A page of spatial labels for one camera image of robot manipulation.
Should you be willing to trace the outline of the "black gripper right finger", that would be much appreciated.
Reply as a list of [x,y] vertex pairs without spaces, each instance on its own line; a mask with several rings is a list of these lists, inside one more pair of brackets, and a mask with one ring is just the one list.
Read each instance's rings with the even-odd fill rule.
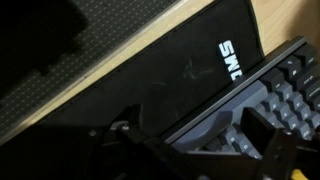
[[243,109],[240,129],[261,155],[267,150],[275,132],[275,127],[251,107]]

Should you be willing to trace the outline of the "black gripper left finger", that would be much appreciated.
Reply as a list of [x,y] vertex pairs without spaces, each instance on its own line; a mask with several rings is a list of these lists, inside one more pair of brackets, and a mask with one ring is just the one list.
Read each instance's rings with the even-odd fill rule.
[[120,114],[112,121],[110,130],[136,130],[141,132],[143,107],[140,104],[134,104],[124,108]]

